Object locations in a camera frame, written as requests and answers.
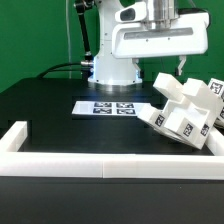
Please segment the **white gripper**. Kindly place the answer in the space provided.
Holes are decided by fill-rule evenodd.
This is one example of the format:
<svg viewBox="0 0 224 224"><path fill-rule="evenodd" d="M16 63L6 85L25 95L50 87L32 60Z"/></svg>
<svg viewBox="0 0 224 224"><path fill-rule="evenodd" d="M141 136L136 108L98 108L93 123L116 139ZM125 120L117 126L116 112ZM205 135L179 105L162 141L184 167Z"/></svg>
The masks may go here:
<svg viewBox="0 0 224 224"><path fill-rule="evenodd" d="M136 1L115 13L112 54L132 58L138 78L139 59L179 56L176 75L180 76L186 55L203 54L208 49L210 15L199 8L178 9L175 1Z"/></svg>

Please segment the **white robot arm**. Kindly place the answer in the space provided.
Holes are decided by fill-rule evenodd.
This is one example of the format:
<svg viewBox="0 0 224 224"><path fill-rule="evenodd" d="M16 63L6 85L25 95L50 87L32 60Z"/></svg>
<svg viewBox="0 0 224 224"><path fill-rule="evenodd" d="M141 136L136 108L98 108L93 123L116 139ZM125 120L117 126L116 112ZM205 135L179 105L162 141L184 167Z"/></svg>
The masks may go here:
<svg viewBox="0 0 224 224"><path fill-rule="evenodd" d="M124 7L120 0L97 0L100 49L88 82L109 91L142 83L141 58L188 55L208 49L210 15L199 8L180 9L178 0L136 0Z"/></svg>

